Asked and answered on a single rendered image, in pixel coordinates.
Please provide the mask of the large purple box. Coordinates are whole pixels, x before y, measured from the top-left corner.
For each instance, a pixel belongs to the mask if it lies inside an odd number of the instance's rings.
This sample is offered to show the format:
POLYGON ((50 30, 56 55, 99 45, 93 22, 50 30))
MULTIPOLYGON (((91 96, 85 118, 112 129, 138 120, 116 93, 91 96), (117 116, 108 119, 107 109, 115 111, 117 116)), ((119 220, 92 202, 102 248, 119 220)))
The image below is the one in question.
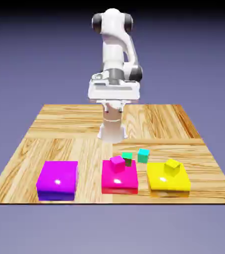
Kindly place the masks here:
POLYGON ((45 161, 36 183, 38 199, 73 201, 77 183, 77 161, 45 161))

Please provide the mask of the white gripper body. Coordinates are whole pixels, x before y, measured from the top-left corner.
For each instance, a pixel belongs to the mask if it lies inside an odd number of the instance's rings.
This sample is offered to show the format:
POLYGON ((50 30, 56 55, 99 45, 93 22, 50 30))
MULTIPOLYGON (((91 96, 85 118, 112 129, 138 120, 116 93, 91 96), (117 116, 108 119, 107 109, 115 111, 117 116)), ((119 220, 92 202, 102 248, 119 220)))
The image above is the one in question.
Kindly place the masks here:
POLYGON ((92 101, 126 100, 136 101, 140 98, 140 83, 120 80, 119 84, 109 84, 108 79, 91 79, 88 98, 92 101))

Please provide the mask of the large yellow box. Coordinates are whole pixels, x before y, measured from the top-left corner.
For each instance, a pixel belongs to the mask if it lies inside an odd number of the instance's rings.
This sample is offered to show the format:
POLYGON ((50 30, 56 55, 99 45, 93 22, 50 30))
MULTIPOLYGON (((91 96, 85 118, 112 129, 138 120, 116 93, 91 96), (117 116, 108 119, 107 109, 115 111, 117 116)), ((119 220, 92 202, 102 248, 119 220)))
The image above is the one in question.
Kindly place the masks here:
POLYGON ((191 182, 182 163, 180 172, 175 177, 171 177, 165 174, 164 163, 149 162, 147 163, 147 177, 152 191, 172 191, 189 194, 191 190, 191 182))

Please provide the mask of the small magenta cube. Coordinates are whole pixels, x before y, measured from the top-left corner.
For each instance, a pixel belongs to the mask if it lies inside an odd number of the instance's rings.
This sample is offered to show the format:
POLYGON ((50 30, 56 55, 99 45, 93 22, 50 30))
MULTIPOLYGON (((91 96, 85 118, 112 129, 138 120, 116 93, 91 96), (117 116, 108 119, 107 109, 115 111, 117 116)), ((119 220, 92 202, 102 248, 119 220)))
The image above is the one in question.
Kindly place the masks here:
POLYGON ((125 160, 120 156, 114 156, 110 158, 111 168, 115 173, 124 171, 125 160))

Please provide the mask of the small yellow cube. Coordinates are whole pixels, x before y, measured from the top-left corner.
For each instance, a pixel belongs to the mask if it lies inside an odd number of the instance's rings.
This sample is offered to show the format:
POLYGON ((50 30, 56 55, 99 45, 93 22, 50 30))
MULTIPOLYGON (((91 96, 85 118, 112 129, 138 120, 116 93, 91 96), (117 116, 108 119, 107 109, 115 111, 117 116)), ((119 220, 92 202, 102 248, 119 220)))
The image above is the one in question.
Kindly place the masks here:
POLYGON ((166 175, 175 177, 180 172, 181 163, 174 159, 168 159, 164 163, 164 172, 166 175))

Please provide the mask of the small green cube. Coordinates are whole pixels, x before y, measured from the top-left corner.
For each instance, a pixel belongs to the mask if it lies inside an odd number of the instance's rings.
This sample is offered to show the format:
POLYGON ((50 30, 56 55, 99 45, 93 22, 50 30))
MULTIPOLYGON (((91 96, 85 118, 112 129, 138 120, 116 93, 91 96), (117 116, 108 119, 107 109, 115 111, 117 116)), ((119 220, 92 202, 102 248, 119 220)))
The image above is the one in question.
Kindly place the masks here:
POLYGON ((131 152, 123 152, 122 158, 125 160, 126 167, 131 167, 132 164, 132 153, 131 152))

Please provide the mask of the small cyan cube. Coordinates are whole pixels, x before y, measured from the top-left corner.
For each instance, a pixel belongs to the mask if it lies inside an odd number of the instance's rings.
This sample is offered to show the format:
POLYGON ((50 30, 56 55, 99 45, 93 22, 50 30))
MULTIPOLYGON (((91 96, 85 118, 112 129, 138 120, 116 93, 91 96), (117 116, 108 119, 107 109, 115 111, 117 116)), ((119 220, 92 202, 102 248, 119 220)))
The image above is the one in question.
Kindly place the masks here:
POLYGON ((140 148, 138 151, 138 162, 147 163, 149 158, 149 149, 140 148))

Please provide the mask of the large pink box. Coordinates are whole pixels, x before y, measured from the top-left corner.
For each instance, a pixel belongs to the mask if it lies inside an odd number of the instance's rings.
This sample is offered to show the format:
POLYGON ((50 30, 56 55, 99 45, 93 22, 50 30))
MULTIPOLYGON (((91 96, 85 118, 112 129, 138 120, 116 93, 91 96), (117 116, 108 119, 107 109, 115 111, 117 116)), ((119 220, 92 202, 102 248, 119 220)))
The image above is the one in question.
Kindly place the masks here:
POLYGON ((132 160, 130 167, 115 173, 109 160, 103 160, 102 194, 138 194, 138 176, 136 162, 132 160))

